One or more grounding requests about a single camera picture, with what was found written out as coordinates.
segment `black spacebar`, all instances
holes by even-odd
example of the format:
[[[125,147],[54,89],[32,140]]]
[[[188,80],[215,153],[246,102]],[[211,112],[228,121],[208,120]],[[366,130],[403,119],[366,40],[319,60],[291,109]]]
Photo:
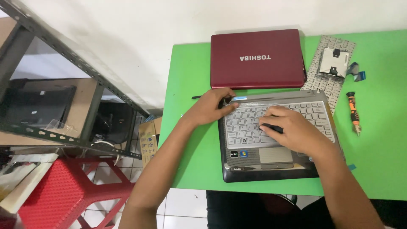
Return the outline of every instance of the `black spacebar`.
[[[275,142],[271,137],[260,137],[260,142]]]

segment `red laptop lid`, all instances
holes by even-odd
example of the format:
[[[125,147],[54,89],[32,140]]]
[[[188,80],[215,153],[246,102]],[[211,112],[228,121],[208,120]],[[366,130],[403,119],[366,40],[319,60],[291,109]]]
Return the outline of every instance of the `red laptop lid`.
[[[300,88],[306,81],[297,29],[213,35],[210,86]]]

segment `green table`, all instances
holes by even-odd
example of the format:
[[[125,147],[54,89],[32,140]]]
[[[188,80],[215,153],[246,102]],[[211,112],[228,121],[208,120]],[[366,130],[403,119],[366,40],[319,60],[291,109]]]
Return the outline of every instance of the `green table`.
[[[335,35],[356,42],[352,62],[367,79],[346,78],[334,120],[347,164],[369,198],[407,200],[407,30]],[[320,36],[302,46],[308,68]],[[196,101],[210,89],[210,43],[174,45],[165,96],[160,145]],[[290,89],[238,90],[237,95]],[[346,93],[356,92],[362,134],[352,132]],[[174,188],[322,196],[319,178],[225,183],[217,123],[193,133],[173,183]]]

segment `touchpad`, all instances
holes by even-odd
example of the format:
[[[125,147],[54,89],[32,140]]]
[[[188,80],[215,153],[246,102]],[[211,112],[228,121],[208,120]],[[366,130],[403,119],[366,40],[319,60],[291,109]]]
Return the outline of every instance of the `touchpad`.
[[[292,162],[291,150],[287,147],[259,148],[260,163]]]

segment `amd sticker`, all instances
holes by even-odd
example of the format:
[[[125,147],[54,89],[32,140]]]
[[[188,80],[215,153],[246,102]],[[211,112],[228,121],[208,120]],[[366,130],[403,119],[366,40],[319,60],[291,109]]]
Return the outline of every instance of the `amd sticker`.
[[[238,151],[230,151],[230,157],[239,157]]]

